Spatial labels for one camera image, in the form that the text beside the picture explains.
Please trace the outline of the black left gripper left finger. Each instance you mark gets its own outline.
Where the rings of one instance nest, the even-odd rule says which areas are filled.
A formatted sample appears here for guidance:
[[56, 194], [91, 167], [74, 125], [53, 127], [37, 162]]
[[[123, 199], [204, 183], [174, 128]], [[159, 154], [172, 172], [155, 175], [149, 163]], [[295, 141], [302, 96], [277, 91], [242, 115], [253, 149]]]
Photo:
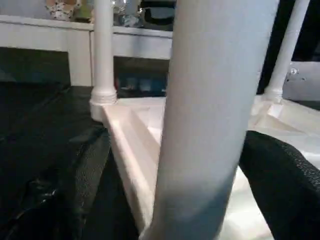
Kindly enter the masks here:
[[9, 146], [9, 238], [79, 240], [110, 153], [91, 127], [56, 142]]

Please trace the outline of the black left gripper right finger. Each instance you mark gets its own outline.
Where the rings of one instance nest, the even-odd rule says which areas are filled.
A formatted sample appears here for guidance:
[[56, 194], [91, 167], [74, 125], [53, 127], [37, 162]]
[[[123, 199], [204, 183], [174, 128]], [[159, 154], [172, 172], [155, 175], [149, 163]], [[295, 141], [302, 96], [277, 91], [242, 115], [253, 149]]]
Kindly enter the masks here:
[[239, 167], [275, 240], [320, 238], [320, 171], [298, 149], [249, 130]]

